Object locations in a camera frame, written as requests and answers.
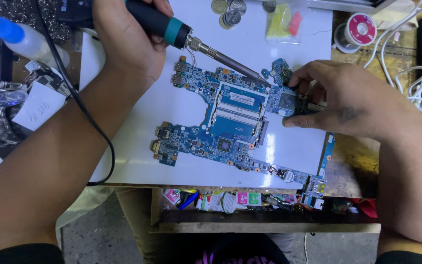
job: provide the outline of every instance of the white plastic bottle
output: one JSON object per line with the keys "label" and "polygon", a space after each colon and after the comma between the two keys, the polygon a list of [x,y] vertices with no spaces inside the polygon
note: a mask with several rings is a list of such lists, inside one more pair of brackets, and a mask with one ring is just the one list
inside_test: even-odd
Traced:
{"label": "white plastic bottle", "polygon": [[[32,61],[41,62],[49,67],[57,68],[55,58],[50,51],[45,36],[25,24],[14,23],[0,17],[0,38],[9,49]],[[63,65],[69,65],[68,53],[55,45]]]}

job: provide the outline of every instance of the soldering iron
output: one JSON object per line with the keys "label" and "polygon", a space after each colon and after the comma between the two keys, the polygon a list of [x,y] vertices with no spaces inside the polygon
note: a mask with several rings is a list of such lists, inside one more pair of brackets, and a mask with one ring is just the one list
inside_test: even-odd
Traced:
{"label": "soldering iron", "polygon": [[193,51],[202,52],[255,82],[270,85],[258,72],[209,47],[201,39],[192,37],[193,29],[175,17],[170,18],[141,0],[127,0],[126,8],[145,31],[164,38],[167,44],[178,49],[190,47]]}

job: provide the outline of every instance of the white board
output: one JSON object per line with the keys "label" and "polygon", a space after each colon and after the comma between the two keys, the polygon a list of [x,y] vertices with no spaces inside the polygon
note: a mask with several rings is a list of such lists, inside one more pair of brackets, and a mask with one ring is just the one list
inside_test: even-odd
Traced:
{"label": "white board", "polygon": [[[313,9],[304,17],[302,45],[271,44],[264,39],[266,13],[260,2],[247,1],[247,13],[233,29],[219,25],[219,15],[211,10],[211,0],[171,0],[175,17],[194,29],[194,36],[238,62],[260,72],[271,69],[271,63],[284,58],[292,69],[316,59],[330,59],[332,12]],[[256,172],[239,171],[235,167],[180,153],[175,167],[153,159],[149,147],[156,139],[155,129],[163,121],[184,126],[202,123],[207,104],[197,93],[176,88],[170,82],[173,65],[187,51],[167,49],[164,70],[156,83],[132,109],[115,136],[117,156],[115,171],[108,182],[132,184],[166,184],[223,187],[271,187],[300,189],[299,183],[285,183],[278,177]],[[98,41],[84,34],[81,66],[81,87],[99,72],[105,54]],[[213,59],[196,53],[198,67],[212,72],[224,67]],[[255,158],[286,166],[297,171],[316,174],[324,145],[325,132],[315,129],[287,129],[282,117],[266,113],[270,121],[264,146],[255,151]],[[91,181],[102,179],[110,169],[110,150],[97,166]]]}

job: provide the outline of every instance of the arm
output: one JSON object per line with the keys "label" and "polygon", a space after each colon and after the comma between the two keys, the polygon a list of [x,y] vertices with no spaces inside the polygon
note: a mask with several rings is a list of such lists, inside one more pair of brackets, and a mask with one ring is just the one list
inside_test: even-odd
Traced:
{"label": "arm", "polygon": [[[173,15],[164,0],[156,2]],[[81,98],[112,138],[160,76],[167,45],[151,42],[122,0],[94,1],[94,19],[106,62]],[[106,148],[73,100],[17,147],[0,165],[0,249],[56,244],[56,219],[86,186]]]}
{"label": "arm", "polygon": [[[393,249],[388,246],[393,241],[397,245],[398,241],[422,244],[421,112],[401,93],[353,64],[314,61],[297,70],[289,85],[300,84],[300,92],[306,93],[314,79],[314,101],[326,98],[326,110],[291,117],[285,126],[319,128],[379,141],[377,211],[383,229],[379,253]],[[395,231],[395,239],[385,230]]]}

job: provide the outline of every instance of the hand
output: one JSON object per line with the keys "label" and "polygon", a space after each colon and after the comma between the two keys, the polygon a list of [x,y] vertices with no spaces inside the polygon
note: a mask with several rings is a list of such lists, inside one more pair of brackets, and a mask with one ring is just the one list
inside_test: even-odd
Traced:
{"label": "hand", "polygon": [[[173,10],[167,0],[143,0],[154,3],[165,15]],[[104,46],[104,69],[124,72],[144,81],[148,89],[160,76],[166,59],[167,44],[159,36],[149,37],[128,12],[123,0],[94,0],[94,24]]]}
{"label": "hand", "polygon": [[313,101],[325,99],[325,111],[286,120],[286,127],[323,129],[378,141],[398,136],[398,131],[422,128],[422,114],[404,95],[364,68],[350,63],[317,60],[298,69],[288,86],[299,93],[313,87]]}

